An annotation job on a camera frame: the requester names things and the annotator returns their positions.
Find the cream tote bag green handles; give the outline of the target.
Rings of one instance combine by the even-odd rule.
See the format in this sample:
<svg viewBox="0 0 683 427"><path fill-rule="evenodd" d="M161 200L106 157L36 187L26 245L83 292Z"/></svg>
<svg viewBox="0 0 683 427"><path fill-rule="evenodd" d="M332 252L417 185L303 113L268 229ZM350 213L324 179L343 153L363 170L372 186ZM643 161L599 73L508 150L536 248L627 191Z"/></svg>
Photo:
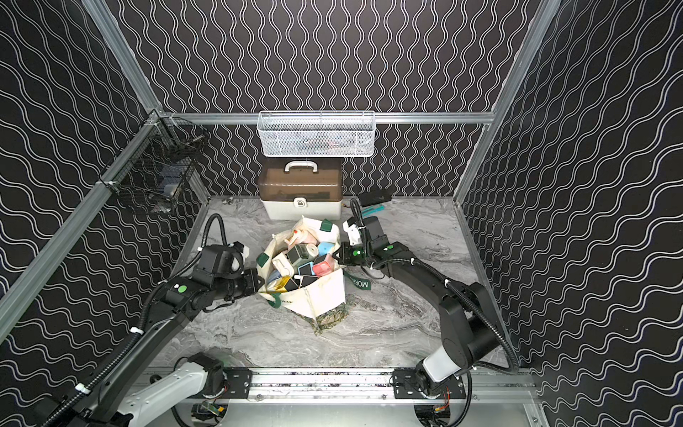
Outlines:
<svg viewBox="0 0 683 427"><path fill-rule="evenodd" d="M341 246L339 227L330 220L302 217L292 228L274 234L270 243L256 258L256 269L264 279L264 285L258 290L258 295L272 308L286 309L303 318L318 334L333 328L348 316L345 287L347 281L361 290L371 288L368 279L346 272L343 265L339 265L338 262L334 272L322 278L316 277L312 272L312 265L319 257L320 242L336 243L336 251ZM315 258L295 269L286 255L298 244L307 244ZM299 289L287 293L274 293L274 282L287 276L299 281Z"/></svg>

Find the pink pencil sharpener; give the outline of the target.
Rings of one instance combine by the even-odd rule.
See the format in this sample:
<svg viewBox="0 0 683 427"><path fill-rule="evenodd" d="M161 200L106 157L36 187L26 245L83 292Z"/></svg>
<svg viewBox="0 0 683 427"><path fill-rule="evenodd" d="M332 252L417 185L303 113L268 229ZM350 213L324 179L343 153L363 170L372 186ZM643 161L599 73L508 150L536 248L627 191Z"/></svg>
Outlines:
<svg viewBox="0 0 683 427"><path fill-rule="evenodd" d="M325 277L335 271L336 261L332 257L332 254L325 254L317 257L313 261L312 272L318 277Z"/></svg>

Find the green pencil sharpener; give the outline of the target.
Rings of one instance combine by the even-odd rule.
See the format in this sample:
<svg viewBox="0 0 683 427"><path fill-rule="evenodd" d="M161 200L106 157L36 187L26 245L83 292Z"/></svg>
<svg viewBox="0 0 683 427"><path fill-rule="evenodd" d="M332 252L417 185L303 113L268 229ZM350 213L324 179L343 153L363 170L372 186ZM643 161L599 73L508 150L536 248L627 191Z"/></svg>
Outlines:
<svg viewBox="0 0 683 427"><path fill-rule="evenodd" d="M288 251L286 257L289 263L295 269L298 269L302 265L310 263L315 258L315 255L311 254L307 244L298 244Z"/></svg>

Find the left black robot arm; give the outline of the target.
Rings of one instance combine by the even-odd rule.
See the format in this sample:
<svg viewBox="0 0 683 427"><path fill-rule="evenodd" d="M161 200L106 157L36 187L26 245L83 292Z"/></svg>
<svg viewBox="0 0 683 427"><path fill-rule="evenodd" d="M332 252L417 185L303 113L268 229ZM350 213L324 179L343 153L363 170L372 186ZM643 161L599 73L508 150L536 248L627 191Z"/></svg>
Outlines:
<svg viewBox="0 0 683 427"><path fill-rule="evenodd" d="M199 353L142 391L134 381L174 336L197 315L226 308L257 293L263 279L255 268L175 277L152 292L138 324L110 356L62 400L35 406L41 426L146 426L186 398L219 397L228 381L224 364Z"/></svg>

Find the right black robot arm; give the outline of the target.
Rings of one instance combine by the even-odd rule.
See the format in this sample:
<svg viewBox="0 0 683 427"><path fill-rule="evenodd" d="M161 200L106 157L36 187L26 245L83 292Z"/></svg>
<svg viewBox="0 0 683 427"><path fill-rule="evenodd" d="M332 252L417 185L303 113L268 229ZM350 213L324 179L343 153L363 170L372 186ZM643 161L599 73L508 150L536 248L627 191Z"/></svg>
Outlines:
<svg viewBox="0 0 683 427"><path fill-rule="evenodd" d="M473 368L519 373L519 361L482 284L451 279L399 242L374 249L344 243L333 257L343 266L380 270L414 290L438 312L441 345L416 368L426 382L440 384Z"/></svg>

